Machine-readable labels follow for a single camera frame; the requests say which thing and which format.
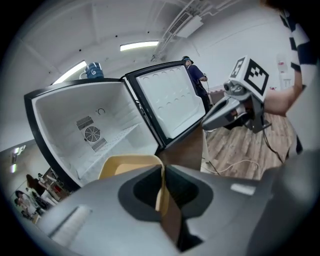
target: wooden floor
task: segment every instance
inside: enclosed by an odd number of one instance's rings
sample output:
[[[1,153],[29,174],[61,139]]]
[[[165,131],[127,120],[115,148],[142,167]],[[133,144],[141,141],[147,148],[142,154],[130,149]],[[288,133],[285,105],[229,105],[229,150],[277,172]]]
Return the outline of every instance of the wooden floor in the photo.
[[[272,123],[265,130],[269,144],[284,160],[294,138],[292,126],[287,118],[281,116],[265,114],[265,119]],[[251,160],[259,164],[261,177],[266,169],[281,164],[276,154],[268,149],[262,132],[254,134],[246,127],[232,130],[222,127],[209,133],[206,140],[210,161],[219,172],[241,160]],[[201,169],[214,171],[203,159]],[[245,161],[230,167],[221,175],[258,179],[258,167],[255,163]]]

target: refrigerator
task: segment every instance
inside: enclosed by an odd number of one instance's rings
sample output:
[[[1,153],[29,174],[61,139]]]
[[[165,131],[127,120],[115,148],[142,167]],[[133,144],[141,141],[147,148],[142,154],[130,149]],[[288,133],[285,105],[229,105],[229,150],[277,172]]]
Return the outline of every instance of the refrigerator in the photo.
[[[205,115],[183,61],[54,84],[24,103],[41,153],[70,190],[96,180],[110,156],[165,150]]]

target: striped shirt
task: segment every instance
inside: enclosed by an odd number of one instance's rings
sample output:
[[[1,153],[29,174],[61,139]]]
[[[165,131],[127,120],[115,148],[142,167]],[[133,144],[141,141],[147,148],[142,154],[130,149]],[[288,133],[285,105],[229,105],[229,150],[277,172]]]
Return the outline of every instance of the striped shirt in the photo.
[[[312,50],[309,37],[300,26],[296,23],[287,11],[280,14],[283,25],[290,32],[290,46],[292,51],[291,67],[301,73],[302,76],[302,90],[307,87],[315,77],[317,73],[318,57]],[[286,158],[300,154],[303,151],[303,147],[298,136],[287,153]]]

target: person wearing cap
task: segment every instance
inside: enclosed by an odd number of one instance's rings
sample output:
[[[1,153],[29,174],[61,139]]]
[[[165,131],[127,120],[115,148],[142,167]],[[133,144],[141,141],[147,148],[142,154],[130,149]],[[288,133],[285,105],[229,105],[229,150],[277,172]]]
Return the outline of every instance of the person wearing cap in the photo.
[[[206,89],[201,84],[201,81],[206,82],[208,78],[194,65],[194,62],[188,56],[184,56],[182,60],[185,61],[186,68],[195,84],[196,94],[202,99],[205,113],[208,113],[210,110],[210,100]]]

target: refrigerator shelf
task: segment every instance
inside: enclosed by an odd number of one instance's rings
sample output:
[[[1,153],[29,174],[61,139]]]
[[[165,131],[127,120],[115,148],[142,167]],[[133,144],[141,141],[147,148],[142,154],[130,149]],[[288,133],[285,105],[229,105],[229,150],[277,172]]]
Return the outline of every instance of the refrigerator shelf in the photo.
[[[103,163],[109,157],[111,150],[117,145],[123,142],[126,139],[126,136],[129,135],[139,124],[135,124],[131,127],[128,127],[120,131],[114,138],[106,142],[106,145],[99,149],[93,156],[91,156],[86,162],[81,166],[77,167],[77,175],[81,180],[86,172],[90,172],[93,169],[98,169],[99,172],[103,166]]]

